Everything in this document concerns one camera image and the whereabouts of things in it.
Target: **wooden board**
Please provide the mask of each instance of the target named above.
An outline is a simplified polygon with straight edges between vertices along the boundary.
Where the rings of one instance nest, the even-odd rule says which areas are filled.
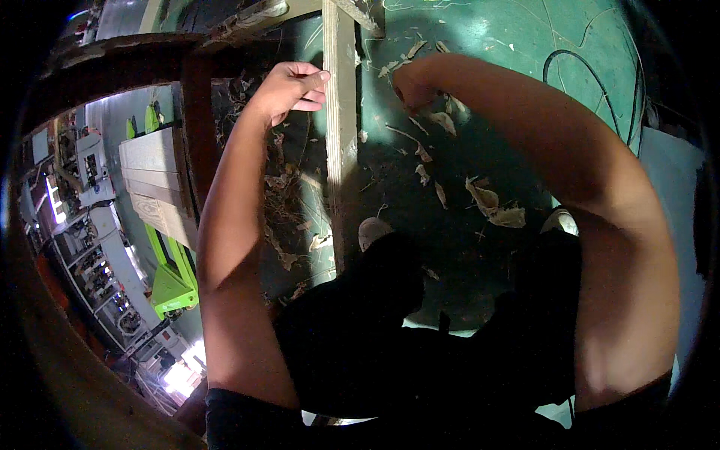
[[[164,128],[120,143],[120,165],[148,171],[177,172],[173,129]]]
[[[331,0],[323,0],[323,68],[330,72],[325,85],[328,131],[328,187],[333,215],[333,247],[338,272],[347,267],[356,246],[349,217],[358,201],[354,186],[357,173],[357,125],[355,92],[355,21]]]
[[[177,172],[144,171],[138,168],[122,168],[122,179],[141,181],[153,186],[180,191],[180,177]]]
[[[197,226],[172,204],[141,194],[130,194],[132,208],[138,217],[160,233],[174,238],[182,245],[195,250]]]

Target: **left hand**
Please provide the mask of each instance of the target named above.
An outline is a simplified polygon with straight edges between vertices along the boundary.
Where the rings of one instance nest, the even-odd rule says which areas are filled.
[[[291,109],[319,111],[325,103],[325,83],[330,73],[310,63],[278,63],[253,95],[245,111],[254,110],[274,127]]]

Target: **wooden beam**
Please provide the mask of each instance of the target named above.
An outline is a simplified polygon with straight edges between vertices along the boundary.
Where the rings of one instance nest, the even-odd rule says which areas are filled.
[[[258,39],[257,32],[322,9],[322,0],[263,0],[234,14],[210,30],[198,53],[215,53],[227,46],[239,47]]]
[[[201,213],[215,170],[220,164],[215,119],[212,116],[211,80],[212,61],[194,56],[184,61],[181,76],[184,149],[192,174],[191,190]]]
[[[358,190],[357,125],[355,92],[355,21],[332,0],[323,0],[323,68],[330,72],[325,85],[328,131],[328,188],[333,218],[333,247],[338,272],[347,267],[347,258],[357,239],[350,212],[356,206]]]
[[[352,0],[332,0],[332,2],[337,5],[338,8],[342,9],[353,18],[355,22],[358,22],[361,27],[368,30],[372,37],[385,37],[385,30],[382,29],[377,22],[373,20],[372,17],[370,17],[370,13],[363,12],[360,10],[360,8],[355,5],[355,2]]]

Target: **hand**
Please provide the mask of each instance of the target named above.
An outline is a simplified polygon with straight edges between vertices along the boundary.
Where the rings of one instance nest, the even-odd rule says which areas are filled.
[[[438,64],[436,56],[418,58],[392,73],[395,94],[412,113],[432,103],[438,96],[438,89],[433,82],[433,67]]]
[[[253,95],[245,110],[255,110],[274,127],[291,109],[319,111],[325,103],[330,73],[302,61],[278,63]]]

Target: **right hand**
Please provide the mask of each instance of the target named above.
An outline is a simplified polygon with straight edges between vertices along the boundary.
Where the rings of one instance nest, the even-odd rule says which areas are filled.
[[[392,73],[395,94],[412,113],[432,103],[438,96],[432,77],[435,56],[418,58]]]

